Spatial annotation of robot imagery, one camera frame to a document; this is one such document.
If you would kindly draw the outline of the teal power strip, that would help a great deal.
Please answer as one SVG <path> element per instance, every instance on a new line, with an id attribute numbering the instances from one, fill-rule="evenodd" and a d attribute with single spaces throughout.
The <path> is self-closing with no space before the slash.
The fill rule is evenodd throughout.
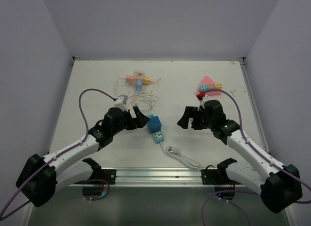
<path id="1" fill-rule="evenodd" d="M 162 131 L 158 131 L 156 133 L 151 134 L 156 144 L 159 144 L 164 141 L 164 135 Z"/>

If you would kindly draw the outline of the blue cube socket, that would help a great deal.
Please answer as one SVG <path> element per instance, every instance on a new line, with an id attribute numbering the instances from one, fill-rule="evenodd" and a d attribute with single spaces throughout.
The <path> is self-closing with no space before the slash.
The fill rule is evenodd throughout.
<path id="1" fill-rule="evenodd" d="M 158 116 L 149 115 L 149 121 L 147 123 L 148 130 L 151 134 L 156 133 L 161 130 L 162 123 Z"/>

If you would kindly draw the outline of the pink triangular power strip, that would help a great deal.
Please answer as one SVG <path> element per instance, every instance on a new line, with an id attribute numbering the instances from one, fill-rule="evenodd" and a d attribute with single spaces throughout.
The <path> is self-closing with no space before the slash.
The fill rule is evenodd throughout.
<path id="1" fill-rule="evenodd" d="M 208 95 L 208 96 L 216 96 L 220 95 L 221 92 L 219 91 L 222 89 L 222 84 L 221 83 L 216 83 L 214 82 L 211 78 L 208 76 L 205 76 L 202 81 L 199 84 L 199 87 L 196 91 L 196 96 L 203 96 L 203 95 Z"/>

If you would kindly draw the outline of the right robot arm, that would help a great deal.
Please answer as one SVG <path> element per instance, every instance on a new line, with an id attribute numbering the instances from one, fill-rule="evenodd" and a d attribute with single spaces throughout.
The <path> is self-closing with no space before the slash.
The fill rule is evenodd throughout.
<path id="1" fill-rule="evenodd" d="M 284 165 L 258 145 L 253 145 L 241 125 L 226 118 L 219 101 L 204 101 L 199 107 L 186 106 L 177 125 L 183 129 L 209 129 L 215 138 L 250 164 L 247 167 L 233 158 L 222 161 L 217 165 L 219 182 L 225 184 L 232 180 L 243 184 L 257 193 L 273 213 L 283 211 L 302 198 L 299 170 L 294 165 Z"/>

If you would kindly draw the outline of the teal usb charger plug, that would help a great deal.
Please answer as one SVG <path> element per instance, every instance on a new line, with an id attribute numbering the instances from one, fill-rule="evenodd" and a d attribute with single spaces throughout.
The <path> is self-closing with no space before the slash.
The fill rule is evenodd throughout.
<path id="1" fill-rule="evenodd" d="M 208 85 L 200 85 L 199 86 L 199 91 L 200 92 L 206 92 L 208 90 Z"/>

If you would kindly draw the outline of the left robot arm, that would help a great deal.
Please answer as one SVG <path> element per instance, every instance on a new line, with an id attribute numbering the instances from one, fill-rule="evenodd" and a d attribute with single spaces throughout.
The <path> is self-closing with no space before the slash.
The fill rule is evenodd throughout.
<path id="1" fill-rule="evenodd" d="M 34 206 L 40 207 L 58 190 L 73 183 L 88 181 L 108 185 L 101 166 L 89 155 L 109 145 L 119 132 L 143 128 L 149 122 L 137 106 L 133 110 L 135 117 L 130 111 L 112 107 L 74 144 L 45 156 L 32 155 L 19 175 L 16 187 Z"/>

